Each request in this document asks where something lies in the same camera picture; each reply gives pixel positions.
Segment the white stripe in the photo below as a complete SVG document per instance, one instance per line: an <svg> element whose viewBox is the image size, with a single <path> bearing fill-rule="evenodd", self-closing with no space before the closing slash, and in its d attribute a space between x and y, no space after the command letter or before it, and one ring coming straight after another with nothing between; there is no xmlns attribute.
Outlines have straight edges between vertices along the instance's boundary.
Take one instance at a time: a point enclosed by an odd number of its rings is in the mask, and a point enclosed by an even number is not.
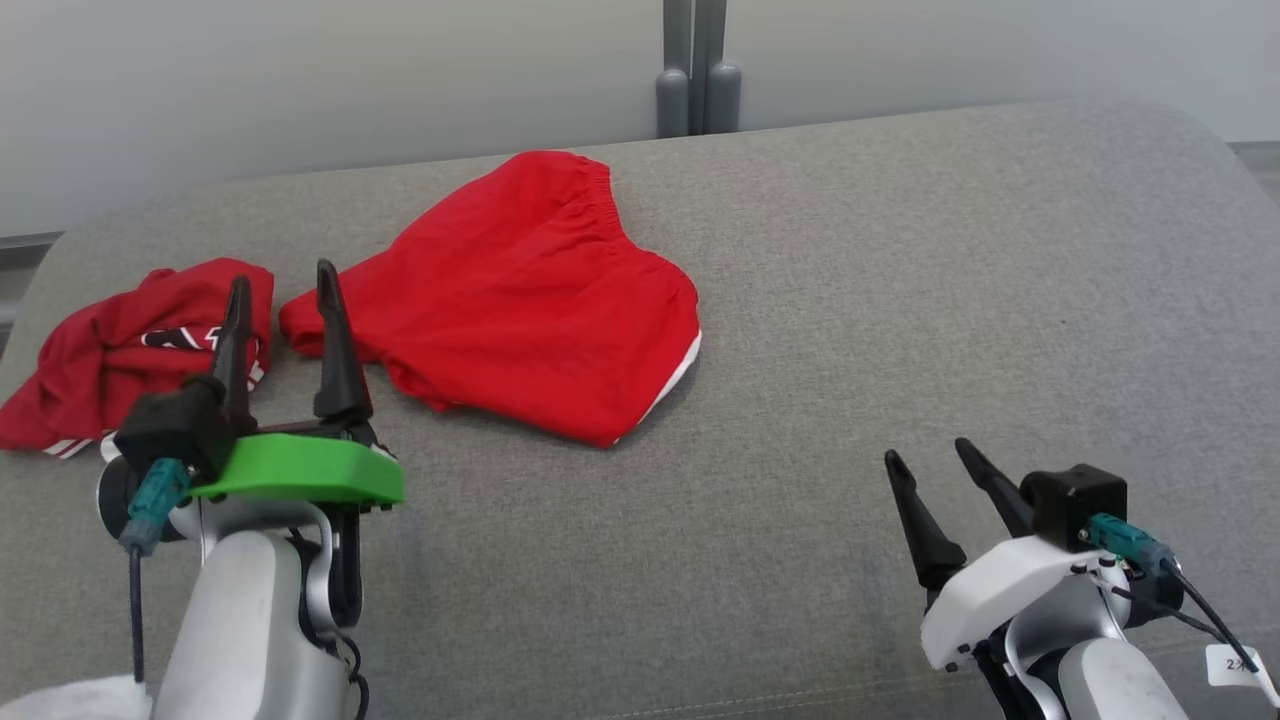
<svg viewBox="0 0 1280 720"><path fill-rule="evenodd" d="M76 441L73 441L73 439L64 439L64 441L55 442L54 445L50 445L49 447L46 447L45 452L47 452L50 455L58 455L59 452L61 452L61 451L67 450L68 447L70 447L73 442L76 442Z"/></svg>
<svg viewBox="0 0 1280 720"><path fill-rule="evenodd" d="M91 442L93 442L93 441L91 441L91 439L82 439L82 441L77 442L76 445L73 445L70 450L68 450L67 452L59 455L59 457L61 457L63 460L69 460L72 455L76 455L77 452L84 450L84 446L87 446Z"/></svg>
<svg viewBox="0 0 1280 720"><path fill-rule="evenodd" d="M680 378L685 377L685 373L689 370L689 366L694 364L695 359L698 359L698 350L701 346L703 346L703 331L699 329L698 337L694 338L694 342L689 343L689 350L685 351L685 359L680 361L680 365L676 365L676 372L672 373L669 378L667 378L667 384L662 386L662 389L658 391L658 397L654 398L653 405L650 405L649 409L644 411L644 415L640 416L640 423L643 423L644 419L649 416L649 413L653 413L653 409L657 407L659 402L662 402L663 397L667 397L667 393L671 392L671 388L676 387L676 383L680 382Z"/></svg>

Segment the white trim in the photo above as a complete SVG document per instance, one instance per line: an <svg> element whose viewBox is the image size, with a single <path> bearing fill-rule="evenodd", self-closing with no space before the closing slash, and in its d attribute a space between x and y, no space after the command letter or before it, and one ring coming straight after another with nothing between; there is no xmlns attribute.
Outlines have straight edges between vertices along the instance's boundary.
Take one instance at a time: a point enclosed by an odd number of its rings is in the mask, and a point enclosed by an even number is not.
<svg viewBox="0 0 1280 720"><path fill-rule="evenodd" d="M102 438L102 442L99 443L97 448L102 454L102 460L108 462L119 457L122 454L120 450L115 447L115 430L108 433L108 436Z"/></svg>
<svg viewBox="0 0 1280 720"><path fill-rule="evenodd" d="M91 441L91 439L82 439L82 441L77 442L76 445L73 445L70 447L70 450L68 450L67 452L63 452L61 455L59 455L59 457L61 457L63 460L70 460L72 455L76 455L77 452L84 450L84 447L87 447L88 443L91 443L91 442L93 442L93 441Z"/></svg>
<svg viewBox="0 0 1280 720"><path fill-rule="evenodd" d="M669 378L667 378L667 384L662 386L662 389L658 391L658 397L654 398L653 404L649 405L649 409L645 410L644 415L640 416L640 423L643 423L644 419L649 416L649 413L653 413L653 409L657 407L659 402L662 402L663 397L667 397L667 393L671 392L673 387L676 387L676 383L680 382L680 378L685 377L685 373L689 370L689 366L692 365L694 360L698 359L698 351L701 348L701 346L703 346L703 331L699 329L698 337L694 338L694 342L689 343L689 350L685 351L685 359L680 361L680 365L676 365L676 372L672 373Z"/></svg>
<svg viewBox="0 0 1280 720"><path fill-rule="evenodd" d="M72 446L72 443L74 443L74 442L76 442L76 441L73 441L73 439L63 439L63 441L58 441L58 442L55 442L54 445L50 445L49 447L46 447L46 448L45 448L45 452L47 452L47 454L50 454L50 455L59 455L59 454L61 454L61 451L64 451L64 450L67 450L68 447L70 447L70 446Z"/></svg>

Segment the gray metal pole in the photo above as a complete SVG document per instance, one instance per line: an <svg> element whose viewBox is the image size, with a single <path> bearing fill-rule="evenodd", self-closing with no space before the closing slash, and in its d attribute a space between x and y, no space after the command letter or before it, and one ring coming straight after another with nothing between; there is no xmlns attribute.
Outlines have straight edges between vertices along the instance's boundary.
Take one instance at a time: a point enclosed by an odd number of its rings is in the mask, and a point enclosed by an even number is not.
<svg viewBox="0 0 1280 720"><path fill-rule="evenodd" d="M658 137L689 135L689 74L692 61L694 0L663 0L658 76Z"/></svg>

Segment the white label sticker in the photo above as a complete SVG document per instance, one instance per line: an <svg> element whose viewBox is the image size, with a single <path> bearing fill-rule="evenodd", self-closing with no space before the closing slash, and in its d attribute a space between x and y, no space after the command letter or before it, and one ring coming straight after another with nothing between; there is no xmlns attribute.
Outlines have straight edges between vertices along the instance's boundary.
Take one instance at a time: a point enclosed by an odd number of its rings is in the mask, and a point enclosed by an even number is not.
<svg viewBox="0 0 1280 720"><path fill-rule="evenodd" d="M1204 648L1204 662L1208 665L1208 684L1215 687L1240 685L1245 688L1258 688L1267 694L1271 705L1280 707L1280 697L1276 696L1271 676L1267 675L1267 666L1258 657L1258 651L1249 646L1243 646L1249 660L1258 666L1257 673L1251 673L1244 660L1236 655L1229 644L1211 644Z"/></svg>

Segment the black cable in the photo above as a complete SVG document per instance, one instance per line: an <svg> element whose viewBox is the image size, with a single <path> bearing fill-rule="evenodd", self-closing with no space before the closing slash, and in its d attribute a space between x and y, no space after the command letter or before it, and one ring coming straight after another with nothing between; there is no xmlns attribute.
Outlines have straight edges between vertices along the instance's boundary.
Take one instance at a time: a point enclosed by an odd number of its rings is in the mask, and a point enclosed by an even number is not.
<svg viewBox="0 0 1280 720"><path fill-rule="evenodd" d="M143 680L142 664L142 550L129 550L129 624L133 628L133 682Z"/></svg>
<svg viewBox="0 0 1280 720"><path fill-rule="evenodd" d="M1234 650L1235 653L1240 656L1240 661L1244 662L1244 667L1247 667L1249 673L1257 674L1258 666L1253 662L1253 659L1249 657L1249 653L1244 652L1244 646L1240 644L1240 641L1235 639L1235 635L1231 634L1231 630L1226 629L1226 623L1224 623L1222 619L1217 616L1217 612L1213 612L1213 609L1210 607L1208 601L1204 600L1204 596L1202 596L1199 591L1196 589L1196 585L1193 585L1192 582L1187 579L1187 575L1183 575L1183 571L1178 569L1178 565L1170 562L1169 560L1162 560L1160 562L1160 566L1164 568L1170 575L1172 575L1174 579L1178 580L1178 584L1183 585L1183 589L1187 591L1187 594L1192 596L1192 601L1194 601L1196 605L1199 606L1201 611L1204 612L1204 616L1208 618L1208 621L1213 623L1213 626L1217 628L1220 633L1222 633L1222 638L1225 638L1228 644L1231 646L1231 650Z"/></svg>
<svg viewBox="0 0 1280 720"><path fill-rule="evenodd" d="M1155 610L1157 612L1169 615L1170 618L1172 618L1175 620L1181 620L1183 623L1190 625L1192 628L1196 628L1197 630L1199 630L1202 633L1207 633L1207 634L1212 635L1213 639L1217 641L1217 642L1220 642L1220 643L1225 643L1226 642L1226 638L1224 638L1222 634L1219 633L1217 629L1213 628L1212 625L1206 625L1204 623L1201 623L1196 618L1192 618L1190 615L1187 615L1185 612L1183 612L1180 610L1175 610L1175 609L1172 609L1172 607L1170 607L1170 606L1167 606L1167 605L1165 605L1162 602L1156 602L1155 600L1151 600L1148 597L1142 597L1139 594L1133 594L1132 592L1129 592L1129 591L1126 591L1124 588L1117 588L1115 585L1111 587L1111 593L1112 594L1117 594L1117 596L1128 600L1129 602L1137 602L1138 605L1146 605L1147 607L1149 607L1149 609L1152 609L1152 610Z"/></svg>
<svg viewBox="0 0 1280 720"><path fill-rule="evenodd" d="M360 707L356 710L356 720L365 720L365 714L369 712L369 680L360 674L360 648L356 647L356 641L348 638L347 635L338 635L342 642L351 648L352 664L351 674L347 675L348 683L355 683L360 688Z"/></svg>

